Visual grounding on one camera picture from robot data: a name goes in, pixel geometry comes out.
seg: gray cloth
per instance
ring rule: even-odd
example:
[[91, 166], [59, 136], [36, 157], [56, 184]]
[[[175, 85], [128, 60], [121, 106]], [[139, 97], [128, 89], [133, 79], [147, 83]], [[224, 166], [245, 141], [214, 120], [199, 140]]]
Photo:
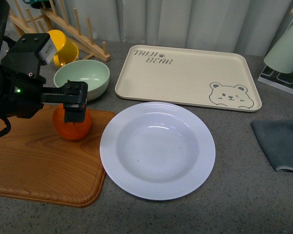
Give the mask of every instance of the gray cloth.
[[255, 120], [256, 138], [276, 171], [293, 171], [293, 120]]

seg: green bowl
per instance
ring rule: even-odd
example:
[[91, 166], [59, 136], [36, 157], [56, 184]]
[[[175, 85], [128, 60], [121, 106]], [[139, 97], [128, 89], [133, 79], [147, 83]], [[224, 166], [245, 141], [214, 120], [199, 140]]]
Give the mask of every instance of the green bowl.
[[87, 100], [101, 96], [109, 83], [109, 68], [96, 60], [79, 60], [61, 67], [54, 75], [54, 84], [61, 87], [67, 80], [84, 81], [88, 84]]

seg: bear illustration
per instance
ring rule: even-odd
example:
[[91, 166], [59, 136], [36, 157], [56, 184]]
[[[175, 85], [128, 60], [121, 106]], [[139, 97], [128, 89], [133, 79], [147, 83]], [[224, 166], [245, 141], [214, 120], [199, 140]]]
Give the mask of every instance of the bear illustration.
[[247, 94], [248, 89], [243, 85], [233, 87], [213, 82], [209, 86], [212, 88], [209, 99], [216, 105], [248, 109], [254, 105], [254, 101]]

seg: yellow cup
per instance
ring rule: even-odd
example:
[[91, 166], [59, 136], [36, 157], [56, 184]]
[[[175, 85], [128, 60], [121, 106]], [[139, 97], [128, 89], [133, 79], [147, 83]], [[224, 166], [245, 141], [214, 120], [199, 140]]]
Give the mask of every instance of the yellow cup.
[[77, 45], [71, 42], [60, 30], [51, 30], [48, 33], [57, 48], [57, 53], [53, 57], [55, 65], [61, 68], [70, 62], [76, 61], [79, 55]]

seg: orange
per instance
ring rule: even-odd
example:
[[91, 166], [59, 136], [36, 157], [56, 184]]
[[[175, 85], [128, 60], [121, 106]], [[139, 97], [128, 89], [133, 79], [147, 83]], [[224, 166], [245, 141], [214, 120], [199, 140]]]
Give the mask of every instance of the orange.
[[55, 109], [52, 116], [53, 125], [60, 136], [67, 140], [79, 140], [88, 135], [92, 127], [92, 118], [88, 109], [86, 109], [84, 121], [81, 123], [65, 123], [64, 114], [65, 110], [61, 104]]

